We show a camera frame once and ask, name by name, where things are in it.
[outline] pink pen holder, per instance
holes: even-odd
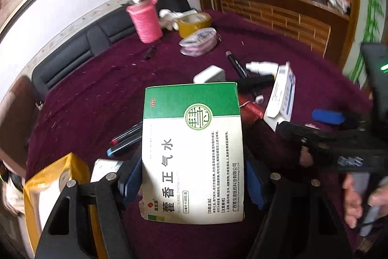
[[[132,18],[140,41],[143,43],[154,42],[163,36],[155,8],[157,2],[158,0],[144,0],[139,4],[127,7],[127,12]]]

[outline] purple tablecloth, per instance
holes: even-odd
[[[245,22],[237,15],[209,13],[222,43],[205,56],[182,55],[178,33],[168,33],[156,43],[156,56],[144,61],[150,45],[141,43],[135,34],[116,43],[52,89],[32,134],[27,179],[69,152],[88,164],[97,158],[107,158],[110,140],[142,120],[145,87],[192,83],[194,75],[212,64],[225,70],[227,80],[236,79],[226,51],[232,51],[243,63],[290,61],[296,76],[291,120],[294,123],[327,128],[312,120],[315,108],[369,110],[365,96],[308,46]],[[266,100],[270,92],[271,88],[264,91]],[[253,154],[272,169],[288,173],[298,164],[299,149],[280,140],[263,121],[257,122],[245,139]],[[317,177],[342,216],[338,175],[319,173]],[[261,223],[261,212],[249,198],[245,199],[244,210],[245,220],[240,223],[174,225],[143,220],[134,203],[123,213],[123,223],[139,258],[243,258]],[[348,228],[347,233],[354,244],[356,234]]]

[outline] person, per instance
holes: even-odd
[[[355,228],[357,220],[362,215],[362,198],[354,191],[352,174],[347,174],[342,184],[344,194],[345,222],[350,228]],[[388,185],[377,188],[368,198],[371,207],[380,207],[379,217],[388,215]]]

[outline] black leather sofa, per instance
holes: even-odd
[[[126,7],[121,6],[79,31],[34,68],[32,83],[38,101],[44,101],[50,89],[72,71],[136,32]],[[191,9],[187,0],[158,0],[157,12],[164,8],[177,12]]]

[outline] white plastic bottle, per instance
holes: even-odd
[[[245,68],[252,73],[264,75],[273,75],[276,77],[278,63],[274,62],[250,62],[245,64]]]

